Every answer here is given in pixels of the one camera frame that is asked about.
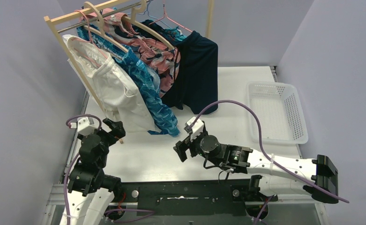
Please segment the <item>white shorts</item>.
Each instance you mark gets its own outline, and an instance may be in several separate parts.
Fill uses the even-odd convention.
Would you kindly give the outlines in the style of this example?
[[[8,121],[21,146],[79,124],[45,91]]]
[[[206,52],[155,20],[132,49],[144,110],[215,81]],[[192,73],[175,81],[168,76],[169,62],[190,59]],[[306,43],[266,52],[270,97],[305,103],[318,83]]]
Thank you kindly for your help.
[[[127,132],[160,131],[138,87],[110,53],[77,36],[66,34],[62,38],[99,98],[106,118],[122,121]]]

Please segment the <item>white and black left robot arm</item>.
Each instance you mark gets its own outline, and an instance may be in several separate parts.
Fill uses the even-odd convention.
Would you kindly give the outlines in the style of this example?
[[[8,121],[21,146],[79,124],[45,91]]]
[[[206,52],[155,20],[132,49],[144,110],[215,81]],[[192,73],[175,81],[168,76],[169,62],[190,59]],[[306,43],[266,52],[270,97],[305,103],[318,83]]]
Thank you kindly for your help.
[[[66,121],[81,141],[63,184],[62,225],[98,225],[112,200],[123,197],[119,177],[106,175],[109,147],[126,135],[121,121],[83,114]]]

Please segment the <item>blue shark print shorts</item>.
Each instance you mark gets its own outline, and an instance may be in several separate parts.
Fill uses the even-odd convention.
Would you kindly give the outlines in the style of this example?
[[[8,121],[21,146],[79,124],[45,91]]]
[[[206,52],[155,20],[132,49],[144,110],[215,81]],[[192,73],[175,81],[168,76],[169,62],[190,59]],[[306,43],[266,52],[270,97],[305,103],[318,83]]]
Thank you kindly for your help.
[[[93,43],[100,49],[110,53],[117,65],[127,72],[133,80],[144,100],[144,108],[149,111],[150,122],[155,123],[154,128],[145,128],[145,131],[151,135],[178,136],[180,134],[175,114],[162,103],[159,95],[160,78],[158,73],[139,59],[138,54],[134,52],[132,47],[122,44],[123,47],[127,48],[127,52],[124,52],[110,41],[98,34],[87,31],[83,27],[77,28],[77,34],[78,37],[87,41],[89,41],[89,35],[91,35]]]

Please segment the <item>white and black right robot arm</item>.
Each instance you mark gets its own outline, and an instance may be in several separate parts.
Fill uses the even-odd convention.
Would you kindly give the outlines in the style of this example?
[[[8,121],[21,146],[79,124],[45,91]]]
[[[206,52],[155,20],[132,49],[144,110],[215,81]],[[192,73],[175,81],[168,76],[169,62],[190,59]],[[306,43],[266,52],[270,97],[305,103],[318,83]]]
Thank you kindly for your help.
[[[337,169],[324,155],[318,155],[316,159],[265,156],[249,147],[222,144],[213,135],[195,139],[188,136],[178,141],[173,149],[182,162],[189,151],[191,157],[204,158],[205,169],[249,174],[254,183],[248,186],[247,192],[254,200],[271,195],[300,194],[322,203],[339,202]]]

